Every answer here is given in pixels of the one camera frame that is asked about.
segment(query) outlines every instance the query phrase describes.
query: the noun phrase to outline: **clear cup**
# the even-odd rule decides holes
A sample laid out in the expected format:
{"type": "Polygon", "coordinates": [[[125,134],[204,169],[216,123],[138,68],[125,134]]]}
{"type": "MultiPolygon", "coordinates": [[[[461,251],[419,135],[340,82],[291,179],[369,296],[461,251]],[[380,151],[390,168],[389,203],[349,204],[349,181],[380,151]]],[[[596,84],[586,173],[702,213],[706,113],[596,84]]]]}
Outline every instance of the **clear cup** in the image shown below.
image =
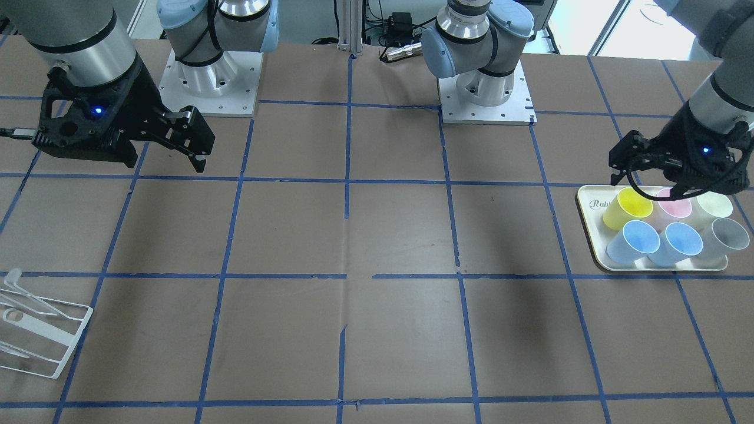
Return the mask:
{"type": "MultiPolygon", "coordinates": [[[[657,197],[669,197],[670,189],[660,190],[657,197]]],[[[658,232],[662,231],[670,223],[675,223],[691,216],[693,208],[691,201],[688,199],[676,201],[656,201],[652,208],[652,214],[647,217],[645,222],[654,227],[658,232]]]]}
{"type": "Polygon", "coordinates": [[[702,247],[702,238],[697,230],[684,223],[671,223],[660,233],[660,248],[649,254],[649,259],[659,266],[673,266],[698,255],[702,247]]]}
{"type": "Polygon", "coordinates": [[[718,218],[727,218],[733,213],[733,204],[726,195],[706,192],[691,198],[691,215],[681,220],[696,230],[702,230],[718,218]]]}
{"type": "Polygon", "coordinates": [[[704,249],[697,255],[702,260],[719,259],[728,253],[749,247],[749,232],[730,218],[718,218],[700,233],[704,249]]]}
{"type": "Polygon", "coordinates": [[[633,220],[613,237],[607,247],[610,259],[623,265],[633,265],[635,260],[654,253],[660,247],[660,236],[647,223],[633,220]]]}
{"type": "Polygon", "coordinates": [[[620,231],[629,221],[640,220],[652,213],[652,202],[643,198],[631,187],[626,187],[618,192],[615,199],[610,203],[602,221],[608,228],[620,231]]]}

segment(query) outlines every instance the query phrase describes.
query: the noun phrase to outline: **white tray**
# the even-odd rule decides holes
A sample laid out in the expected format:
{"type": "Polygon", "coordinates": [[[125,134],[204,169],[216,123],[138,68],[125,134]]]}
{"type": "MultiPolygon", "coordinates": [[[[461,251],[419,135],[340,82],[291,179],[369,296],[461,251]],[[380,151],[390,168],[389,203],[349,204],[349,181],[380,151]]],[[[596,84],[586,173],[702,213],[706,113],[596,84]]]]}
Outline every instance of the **white tray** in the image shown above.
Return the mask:
{"type": "MultiPolygon", "coordinates": [[[[610,259],[607,247],[618,233],[608,228],[602,221],[602,214],[621,189],[626,186],[582,186],[576,195],[576,203],[587,230],[587,238],[592,247],[592,255],[597,263],[609,271],[722,271],[728,267],[728,257],[717,260],[701,260],[691,257],[671,267],[661,267],[649,258],[643,257],[633,265],[623,265],[610,259]]],[[[639,186],[650,195],[656,195],[663,187],[639,186]]]]}

